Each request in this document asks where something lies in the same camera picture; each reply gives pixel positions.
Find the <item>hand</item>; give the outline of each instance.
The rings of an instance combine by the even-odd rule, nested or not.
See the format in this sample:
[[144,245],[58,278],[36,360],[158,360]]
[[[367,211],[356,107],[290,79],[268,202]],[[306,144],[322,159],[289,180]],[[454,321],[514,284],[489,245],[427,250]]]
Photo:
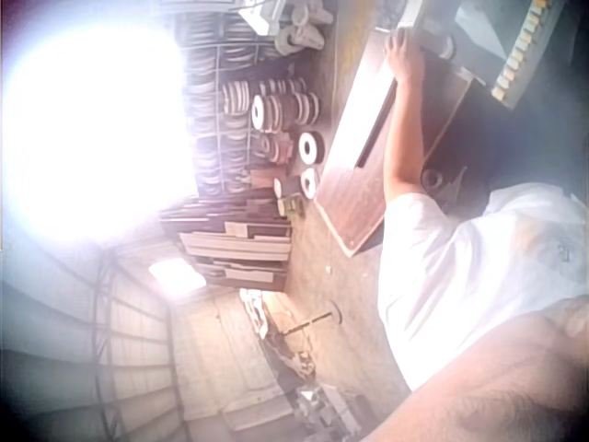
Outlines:
[[425,77],[422,50],[410,29],[394,30],[387,45],[387,59],[399,85],[421,86]]

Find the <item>person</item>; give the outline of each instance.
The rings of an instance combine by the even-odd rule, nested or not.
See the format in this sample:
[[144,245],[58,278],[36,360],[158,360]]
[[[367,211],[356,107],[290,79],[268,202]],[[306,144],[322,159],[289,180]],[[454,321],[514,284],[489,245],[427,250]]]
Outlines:
[[456,225],[421,185],[425,67],[409,30],[388,60],[378,311],[414,392],[366,440],[564,440],[588,405],[586,209],[528,183]]

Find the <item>floor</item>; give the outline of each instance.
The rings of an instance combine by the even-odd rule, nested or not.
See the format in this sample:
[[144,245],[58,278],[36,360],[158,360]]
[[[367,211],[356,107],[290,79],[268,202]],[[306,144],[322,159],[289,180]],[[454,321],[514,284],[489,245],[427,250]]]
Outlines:
[[[509,10],[507,2],[497,3],[501,7],[493,11],[493,18],[501,21]],[[337,4],[337,23],[326,29],[325,49],[301,68],[321,97],[324,112],[318,129],[327,144],[374,23],[376,0]],[[589,86],[579,74],[563,67],[559,56],[558,46],[549,48],[509,127],[501,128],[502,161],[492,187],[542,180],[559,184],[581,199],[585,196]],[[300,168],[295,165],[294,171]],[[318,379],[363,394],[378,419],[384,419],[410,391],[376,312],[381,246],[346,258],[312,203],[306,216],[294,221],[293,242],[288,296],[282,302],[298,320],[322,313],[329,300],[337,303],[343,316],[341,325],[321,321],[307,332]]]

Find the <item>bright light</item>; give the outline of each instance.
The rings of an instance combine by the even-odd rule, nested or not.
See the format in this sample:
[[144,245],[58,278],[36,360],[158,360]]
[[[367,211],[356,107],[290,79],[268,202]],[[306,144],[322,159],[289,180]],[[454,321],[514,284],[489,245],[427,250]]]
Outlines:
[[96,26],[8,78],[8,202],[41,233],[108,239],[196,193],[179,51],[152,29]]
[[158,262],[149,267],[149,273],[174,297],[206,286],[206,280],[182,258]]

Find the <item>shirt sleeve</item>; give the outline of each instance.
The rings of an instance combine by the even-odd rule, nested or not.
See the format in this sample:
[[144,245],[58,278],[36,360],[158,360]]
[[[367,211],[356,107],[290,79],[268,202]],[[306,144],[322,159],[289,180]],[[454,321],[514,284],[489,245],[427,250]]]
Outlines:
[[418,302],[437,281],[451,256],[454,228],[437,203],[422,193],[400,195],[387,207],[380,263],[378,306],[387,308],[403,296]]

